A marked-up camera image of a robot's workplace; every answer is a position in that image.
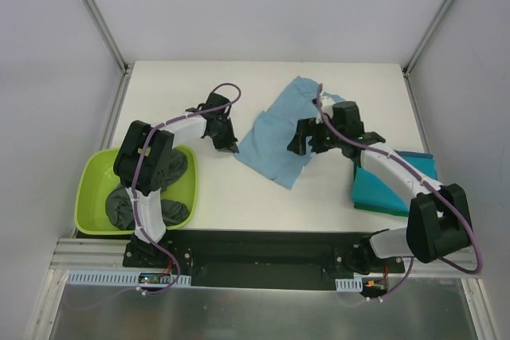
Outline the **light blue t-shirt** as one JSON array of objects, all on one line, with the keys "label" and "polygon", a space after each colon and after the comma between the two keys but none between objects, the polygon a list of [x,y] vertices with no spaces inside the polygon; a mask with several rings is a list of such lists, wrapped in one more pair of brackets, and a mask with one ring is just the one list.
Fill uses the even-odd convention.
[{"label": "light blue t-shirt", "polygon": [[277,185],[290,190],[312,159],[310,146],[305,155],[287,150],[300,119],[315,118],[318,83],[296,77],[273,104],[254,120],[252,128],[238,145],[234,157],[243,165]]}]

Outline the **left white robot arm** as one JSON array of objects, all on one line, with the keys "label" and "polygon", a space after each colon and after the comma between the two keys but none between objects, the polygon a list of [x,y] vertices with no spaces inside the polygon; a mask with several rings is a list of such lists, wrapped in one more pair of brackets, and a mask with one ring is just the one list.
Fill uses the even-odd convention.
[{"label": "left white robot arm", "polygon": [[129,126],[114,161],[113,171],[131,202],[135,236],[145,242],[140,256],[150,267],[167,262],[168,248],[160,243],[167,231],[161,193],[170,173],[176,146],[209,137],[214,149],[237,153],[237,138],[230,118],[233,101],[211,92],[206,101],[154,126],[136,120]]}]

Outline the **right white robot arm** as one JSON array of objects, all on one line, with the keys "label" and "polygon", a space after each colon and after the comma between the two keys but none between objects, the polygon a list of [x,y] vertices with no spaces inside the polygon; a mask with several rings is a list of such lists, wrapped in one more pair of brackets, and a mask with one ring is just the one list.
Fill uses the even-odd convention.
[{"label": "right white robot arm", "polygon": [[444,261],[454,252],[475,244],[465,191],[457,184],[444,185],[425,175],[393,150],[374,131],[366,131],[359,108],[352,101],[313,101],[314,118],[301,119],[287,146],[303,156],[339,149],[345,158],[373,174],[408,208],[404,229],[371,234],[359,251],[359,264],[376,272],[390,257],[413,257],[424,264]]}]

